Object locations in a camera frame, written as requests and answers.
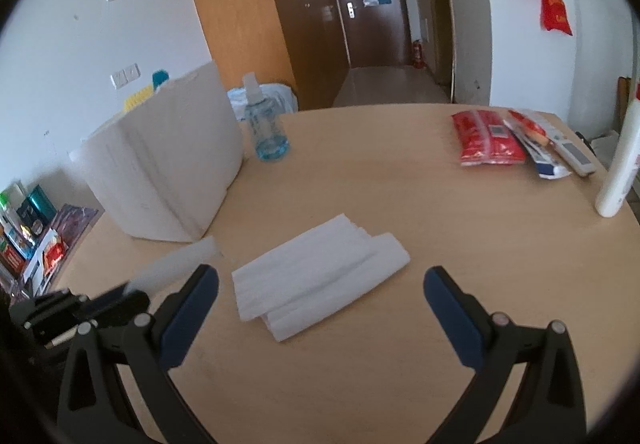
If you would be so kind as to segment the white cloth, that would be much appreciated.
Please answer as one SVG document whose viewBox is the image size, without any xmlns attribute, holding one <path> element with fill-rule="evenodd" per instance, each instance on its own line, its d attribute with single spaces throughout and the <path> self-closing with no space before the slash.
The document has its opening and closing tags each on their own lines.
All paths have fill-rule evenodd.
<svg viewBox="0 0 640 444">
<path fill-rule="evenodd" d="M 348 307 L 410 262 L 390 233 L 339 215 L 232 272 L 240 320 L 261 319 L 277 342 Z"/>
</svg>

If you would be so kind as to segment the red snack packet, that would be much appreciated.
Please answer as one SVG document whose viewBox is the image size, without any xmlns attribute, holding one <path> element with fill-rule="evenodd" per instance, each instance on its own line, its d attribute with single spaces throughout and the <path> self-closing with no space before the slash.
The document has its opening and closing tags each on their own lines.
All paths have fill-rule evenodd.
<svg viewBox="0 0 640 444">
<path fill-rule="evenodd" d="M 42 253 L 43 273 L 49 275 L 54 272 L 65 257 L 65 253 L 66 246 L 62 239 L 55 238 L 48 242 Z"/>
</svg>

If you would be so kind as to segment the teal metal can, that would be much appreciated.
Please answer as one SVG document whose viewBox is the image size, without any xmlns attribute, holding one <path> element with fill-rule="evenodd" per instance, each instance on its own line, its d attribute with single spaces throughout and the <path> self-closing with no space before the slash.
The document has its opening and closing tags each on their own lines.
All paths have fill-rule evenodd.
<svg viewBox="0 0 640 444">
<path fill-rule="evenodd" d="M 32 203 L 32 207 L 34 207 L 40 214 L 43 223 L 50 224 L 54 220 L 58 211 L 39 184 L 29 192 L 27 198 Z"/>
</svg>

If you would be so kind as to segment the white foam box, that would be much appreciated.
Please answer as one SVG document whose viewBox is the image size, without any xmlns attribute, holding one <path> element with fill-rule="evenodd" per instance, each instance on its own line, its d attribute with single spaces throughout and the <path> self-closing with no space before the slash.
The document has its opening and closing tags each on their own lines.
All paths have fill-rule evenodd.
<svg viewBox="0 0 640 444">
<path fill-rule="evenodd" d="M 243 161 L 241 127 L 216 63 L 168 80 L 96 129 L 70 160 L 124 233 L 198 241 Z"/>
</svg>

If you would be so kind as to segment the white lotion bottle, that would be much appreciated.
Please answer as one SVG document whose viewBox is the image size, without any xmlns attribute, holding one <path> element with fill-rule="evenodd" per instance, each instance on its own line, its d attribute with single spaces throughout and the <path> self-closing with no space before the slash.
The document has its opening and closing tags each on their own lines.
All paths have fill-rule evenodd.
<svg viewBox="0 0 640 444">
<path fill-rule="evenodd" d="M 612 165 L 608 169 L 594 207 L 603 218 L 612 218 L 623 206 L 639 171 L 640 151 L 640 102 L 639 84 L 632 98 L 623 123 Z"/>
</svg>

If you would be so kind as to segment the clear spray bottle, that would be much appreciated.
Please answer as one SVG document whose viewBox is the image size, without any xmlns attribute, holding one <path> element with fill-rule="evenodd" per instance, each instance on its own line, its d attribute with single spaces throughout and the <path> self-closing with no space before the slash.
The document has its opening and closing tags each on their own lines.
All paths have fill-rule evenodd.
<svg viewBox="0 0 640 444">
<path fill-rule="evenodd" d="M 282 159 L 288 152 L 290 143 L 281 125 L 276 102 L 262 92 L 254 73 L 243 76 L 243 85 L 247 97 L 245 123 L 256 156 L 262 161 Z"/>
</svg>

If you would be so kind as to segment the white remote control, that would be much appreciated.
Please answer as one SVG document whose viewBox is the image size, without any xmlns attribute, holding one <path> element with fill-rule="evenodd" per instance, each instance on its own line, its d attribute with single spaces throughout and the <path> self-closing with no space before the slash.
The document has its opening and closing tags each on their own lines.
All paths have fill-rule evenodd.
<svg viewBox="0 0 640 444">
<path fill-rule="evenodd" d="M 574 170 L 579 177 L 586 178 L 596 172 L 596 167 L 592 164 L 589 157 L 582 152 L 581 149 L 569 138 L 566 138 L 559 129 L 556 129 L 552 123 L 549 123 L 544 117 L 532 113 L 529 119 L 537 126 L 540 135 L 546 138 L 555 152 L 557 152 Z"/>
</svg>

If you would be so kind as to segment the light blue bedding pile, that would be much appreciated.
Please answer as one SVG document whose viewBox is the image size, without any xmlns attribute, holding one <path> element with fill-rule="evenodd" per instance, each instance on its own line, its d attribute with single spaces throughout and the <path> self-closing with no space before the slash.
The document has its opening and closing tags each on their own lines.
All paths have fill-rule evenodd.
<svg viewBox="0 0 640 444">
<path fill-rule="evenodd" d="M 279 114 L 298 112 L 298 101 L 291 87 L 282 84 L 260 84 L 262 94 L 277 104 Z M 244 88 L 232 88 L 228 91 L 228 99 L 237 121 L 245 117 L 244 111 L 248 103 Z"/>
</svg>

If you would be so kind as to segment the red tissue pack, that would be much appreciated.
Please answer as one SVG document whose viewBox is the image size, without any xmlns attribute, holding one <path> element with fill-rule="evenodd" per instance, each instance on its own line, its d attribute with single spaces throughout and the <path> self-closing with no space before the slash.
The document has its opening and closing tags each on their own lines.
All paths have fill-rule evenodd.
<svg viewBox="0 0 640 444">
<path fill-rule="evenodd" d="M 495 111 L 466 110 L 451 116 L 461 144 L 462 166 L 524 164 L 526 154 Z"/>
</svg>

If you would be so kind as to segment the red white tube pack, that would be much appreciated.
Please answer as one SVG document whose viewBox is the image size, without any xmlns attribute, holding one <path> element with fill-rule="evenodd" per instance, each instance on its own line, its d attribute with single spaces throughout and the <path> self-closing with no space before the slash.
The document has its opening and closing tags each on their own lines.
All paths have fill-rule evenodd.
<svg viewBox="0 0 640 444">
<path fill-rule="evenodd" d="M 524 147 L 533 160 L 537 173 L 544 180 L 559 180 L 570 175 L 570 171 L 561 163 L 550 149 L 550 140 L 546 131 L 536 121 L 520 112 L 509 110 L 503 123 Z"/>
</svg>

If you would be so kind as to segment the orange wooden wardrobe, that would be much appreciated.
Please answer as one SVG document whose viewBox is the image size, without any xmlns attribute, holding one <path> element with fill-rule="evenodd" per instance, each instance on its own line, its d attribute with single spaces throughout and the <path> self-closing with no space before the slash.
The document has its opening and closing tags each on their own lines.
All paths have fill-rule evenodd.
<svg viewBox="0 0 640 444">
<path fill-rule="evenodd" d="M 332 106 L 349 71 L 336 0 L 194 0 L 224 86 L 247 73 L 293 89 L 301 110 Z"/>
</svg>

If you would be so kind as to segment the red fire extinguisher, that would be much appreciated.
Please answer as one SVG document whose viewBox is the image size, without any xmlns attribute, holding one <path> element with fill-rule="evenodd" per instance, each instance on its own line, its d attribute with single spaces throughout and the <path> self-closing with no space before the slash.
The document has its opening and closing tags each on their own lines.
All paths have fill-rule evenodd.
<svg viewBox="0 0 640 444">
<path fill-rule="evenodd" d="M 426 67 L 423 42 L 421 39 L 416 39 L 412 43 L 412 62 L 413 66 L 418 70 L 422 70 L 422 68 Z"/>
</svg>

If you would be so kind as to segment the brown entrance door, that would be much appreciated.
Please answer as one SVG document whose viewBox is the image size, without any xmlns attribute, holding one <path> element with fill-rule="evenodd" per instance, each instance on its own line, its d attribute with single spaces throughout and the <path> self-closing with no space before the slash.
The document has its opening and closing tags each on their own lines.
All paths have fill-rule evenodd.
<svg viewBox="0 0 640 444">
<path fill-rule="evenodd" d="M 411 62 L 406 0 L 337 0 L 350 65 L 404 66 Z"/>
</svg>

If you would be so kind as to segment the white wall socket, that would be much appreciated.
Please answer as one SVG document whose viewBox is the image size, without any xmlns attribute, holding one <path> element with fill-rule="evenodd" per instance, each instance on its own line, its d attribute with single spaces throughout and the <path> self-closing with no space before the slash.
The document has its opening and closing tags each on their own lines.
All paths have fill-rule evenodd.
<svg viewBox="0 0 640 444">
<path fill-rule="evenodd" d="M 130 82 L 134 82 L 140 77 L 140 68 L 137 64 L 129 65 L 120 71 L 111 74 L 111 83 L 115 89 L 122 89 Z"/>
</svg>

